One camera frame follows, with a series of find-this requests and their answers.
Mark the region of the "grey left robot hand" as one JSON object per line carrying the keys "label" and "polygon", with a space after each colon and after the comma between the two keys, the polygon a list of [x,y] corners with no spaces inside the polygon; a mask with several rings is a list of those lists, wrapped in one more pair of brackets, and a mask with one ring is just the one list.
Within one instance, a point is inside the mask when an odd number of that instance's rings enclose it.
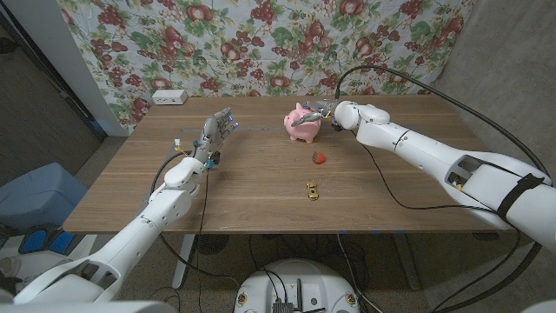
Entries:
{"label": "grey left robot hand", "polygon": [[208,117],[202,127],[199,141],[193,151],[192,157],[207,162],[219,152],[224,140],[238,127],[238,122],[233,120],[231,109],[225,108]]}

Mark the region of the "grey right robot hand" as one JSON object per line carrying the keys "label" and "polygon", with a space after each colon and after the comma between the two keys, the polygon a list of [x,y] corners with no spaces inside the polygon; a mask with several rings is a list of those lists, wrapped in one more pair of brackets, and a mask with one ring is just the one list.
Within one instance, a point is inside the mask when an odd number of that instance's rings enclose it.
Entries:
{"label": "grey right robot hand", "polygon": [[308,113],[304,113],[297,119],[295,119],[291,126],[297,127],[301,124],[308,122],[315,122],[321,119],[326,119],[333,117],[335,109],[337,108],[339,100],[336,99],[322,99],[322,100],[311,100],[306,101],[301,105],[303,110],[307,110]]}

